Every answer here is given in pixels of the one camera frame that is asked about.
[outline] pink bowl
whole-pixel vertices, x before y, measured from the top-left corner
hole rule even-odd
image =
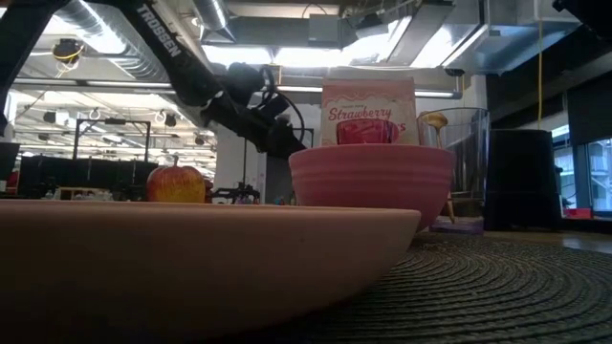
[[[450,189],[452,153],[404,144],[346,144],[289,157],[301,205],[421,211],[418,230],[440,214]]]

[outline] yellow cable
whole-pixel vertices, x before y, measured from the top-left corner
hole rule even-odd
[[[461,75],[461,98],[463,99],[463,107],[466,107],[466,75]]]
[[[67,56],[59,56],[59,55],[54,54],[54,57],[57,58],[57,59],[73,59],[73,58],[77,57],[83,51],[84,48],[85,48],[85,46],[82,45],[80,47],[80,49],[78,50],[78,52],[76,52],[74,54],[69,54]]]
[[[543,65],[543,49],[544,49],[544,26],[542,21],[542,10],[540,3],[539,11],[539,56],[537,62],[537,130],[540,129],[542,123],[542,112],[543,112],[543,91],[542,91],[542,65]]]

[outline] round placemat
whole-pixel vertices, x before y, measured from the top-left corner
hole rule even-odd
[[[611,342],[611,291],[611,255],[422,233],[363,294],[221,341]]]

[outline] robotic arm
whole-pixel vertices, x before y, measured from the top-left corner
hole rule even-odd
[[[55,11],[70,0],[12,0],[0,20],[0,104],[28,55]],[[254,92],[265,85],[264,75],[245,65],[233,64],[225,77],[217,78],[170,32],[152,6],[152,0],[88,0],[118,8],[164,65],[179,99],[200,109],[204,123],[211,121],[227,127],[252,142],[260,152],[287,159],[305,149],[292,126],[278,117],[290,100],[272,89],[277,97],[256,108],[247,105]],[[4,131],[0,116],[0,134]]]

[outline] red apple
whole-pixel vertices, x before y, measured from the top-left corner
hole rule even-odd
[[[174,166],[160,166],[153,170],[146,181],[146,197],[149,202],[203,203],[206,198],[204,177],[193,167],[179,167],[179,157]]]

